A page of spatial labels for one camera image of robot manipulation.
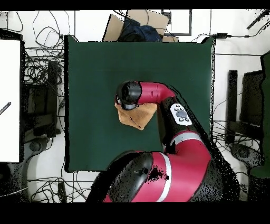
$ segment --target dark blue bag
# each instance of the dark blue bag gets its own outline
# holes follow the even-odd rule
[[[137,21],[126,18],[122,33],[118,38],[121,42],[162,42],[162,38],[152,26],[140,26]]]

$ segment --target towel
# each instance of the towel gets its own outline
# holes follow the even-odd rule
[[[118,110],[119,121],[125,125],[143,130],[157,110],[156,104],[142,104],[133,110],[124,110],[121,105],[115,104]]]

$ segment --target robot button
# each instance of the robot button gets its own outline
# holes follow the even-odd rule
[[[187,113],[183,110],[179,110],[176,112],[176,116],[180,117],[180,118],[185,118],[185,117],[187,117]]]

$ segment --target red robot arm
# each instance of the red robot arm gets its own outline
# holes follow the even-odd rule
[[[116,158],[109,166],[116,176],[108,183],[103,202],[220,199],[223,191],[220,173],[211,162],[208,149],[194,125],[194,115],[184,101],[164,84],[127,81],[117,88],[116,102],[126,110],[139,104],[156,103],[161,119],[159,129],[165,130],[160,135],[164,150],[129,152],[121,155],[121,159]],[[97,177],[95,182],[94,189],[101,179]],[[215,193],[207,192],[206,189],[211,188]],[[88,201],[94,194],[96,192],[91,190]]]

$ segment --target green board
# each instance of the green board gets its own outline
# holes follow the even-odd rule
[[[174,86],[209,133],[213,42],[75,42],[69,36],[68,171],[103,171],[129,150],[162,151],[156,113],[144,130],[119,122],[115,93],[126,80]]]

